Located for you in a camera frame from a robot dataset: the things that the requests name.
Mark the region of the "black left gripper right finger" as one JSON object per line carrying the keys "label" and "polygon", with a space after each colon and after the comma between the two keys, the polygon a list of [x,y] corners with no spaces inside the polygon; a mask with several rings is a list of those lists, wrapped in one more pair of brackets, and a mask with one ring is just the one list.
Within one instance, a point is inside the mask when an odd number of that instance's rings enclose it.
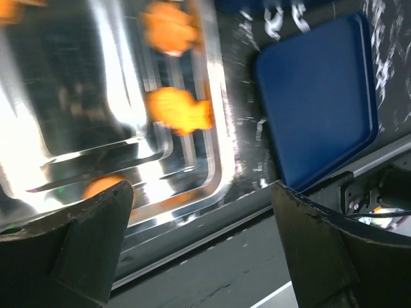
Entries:
{"label": "black left gripper right finger", "polygon": [[410,307],[410,238],[328,209],[281,182],[272,206],[299,307]]}

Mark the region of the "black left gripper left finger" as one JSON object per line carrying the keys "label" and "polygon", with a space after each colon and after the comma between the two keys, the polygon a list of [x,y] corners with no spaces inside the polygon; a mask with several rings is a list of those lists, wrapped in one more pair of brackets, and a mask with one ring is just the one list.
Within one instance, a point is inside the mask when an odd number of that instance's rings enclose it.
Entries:
{"label": "black left gripper left finger", "polygon": [[1,307],[109,302],[134,192],[122,181],[80,203],[1,228]]}

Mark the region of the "blue tin lid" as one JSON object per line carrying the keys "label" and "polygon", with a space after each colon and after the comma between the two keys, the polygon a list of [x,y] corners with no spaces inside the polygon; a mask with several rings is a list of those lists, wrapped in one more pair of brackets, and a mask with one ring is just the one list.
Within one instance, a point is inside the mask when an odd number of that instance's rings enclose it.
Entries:
{"label": "blue tin lid", "polygon": [[255,77],[278,170],[291,189],[309,189],[375,141],[378,107],[364,14],[264,48]]}

